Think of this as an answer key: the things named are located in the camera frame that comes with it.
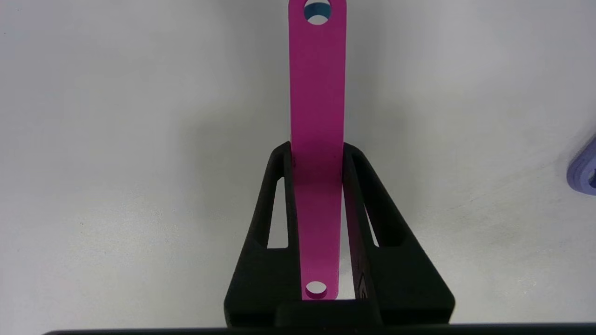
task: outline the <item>white backdrop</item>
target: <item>white backdrop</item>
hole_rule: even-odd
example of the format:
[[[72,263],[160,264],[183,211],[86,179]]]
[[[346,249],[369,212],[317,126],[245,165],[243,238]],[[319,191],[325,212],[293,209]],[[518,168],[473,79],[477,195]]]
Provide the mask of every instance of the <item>white backdrop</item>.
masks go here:
[[[286,4],[2,2],[0,334],[225,325],[289,139]],[[596,134],[596,2],[349,1],[348,25],[346,141],[453,322],[596,321],[596,198],[565,177]]]

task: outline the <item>magenta metal bracket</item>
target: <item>magenta metal bracket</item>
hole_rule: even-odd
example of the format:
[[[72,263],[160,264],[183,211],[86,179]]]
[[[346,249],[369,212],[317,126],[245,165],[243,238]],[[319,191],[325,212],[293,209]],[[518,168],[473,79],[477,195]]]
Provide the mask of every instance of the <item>magenta metal bracket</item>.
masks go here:
[[[345,0],[330,0],[322,25],[290,0],[291,152],[303,300],[332,300],[339,286],[346,75]],[[326,290],[311,292],[310,283]]]

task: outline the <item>mounting hole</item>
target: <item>mounting hole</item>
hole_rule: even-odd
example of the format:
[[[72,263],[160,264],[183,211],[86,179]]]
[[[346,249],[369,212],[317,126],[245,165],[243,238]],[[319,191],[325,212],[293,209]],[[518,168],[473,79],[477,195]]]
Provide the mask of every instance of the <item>mounting hole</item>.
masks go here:
[[[320,281],[311,281],[306,285],[306,295],[315,300],[323,299],[327,295],[327,285]]]
[[[596,188],[596,170],[592,171],[592,174],[590,174],[590,177],[588,178],[588,182],[591,187]]]
[[[308,0],[304,5],[304,17],[315,26],[325,24],[331,17],[331,4],[328,0]]]

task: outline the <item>black plastic stand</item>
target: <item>black plastic stand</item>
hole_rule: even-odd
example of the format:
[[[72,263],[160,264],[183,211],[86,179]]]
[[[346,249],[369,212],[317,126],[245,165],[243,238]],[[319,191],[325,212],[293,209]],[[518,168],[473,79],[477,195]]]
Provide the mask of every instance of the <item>black plastic stand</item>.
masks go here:
[[[455,300],[364,154],[344,147],[343,188],[355,300],[302,301],[290,143],[271,154],[224,307],[230,327],[370,327],[449,322]],[[267,249],[284,178],[288,247]],[[378,247],[368,225],[378,239]]]

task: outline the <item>blue object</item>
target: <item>blue object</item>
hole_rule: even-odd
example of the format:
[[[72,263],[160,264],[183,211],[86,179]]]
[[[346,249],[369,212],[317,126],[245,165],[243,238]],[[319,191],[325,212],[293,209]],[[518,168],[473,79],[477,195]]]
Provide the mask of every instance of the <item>blue object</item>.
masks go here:
[[[304,7],[304,16],[307,20],[310,20],[311,17],[315,15],[321,15],[326,18],[331,17],[331,5],[325,4],[323,2],[315,2],[314,4],[310,4]]]
[[[567,171],[567,182],[577,192],[596,196],[596,137],[573,161]]]

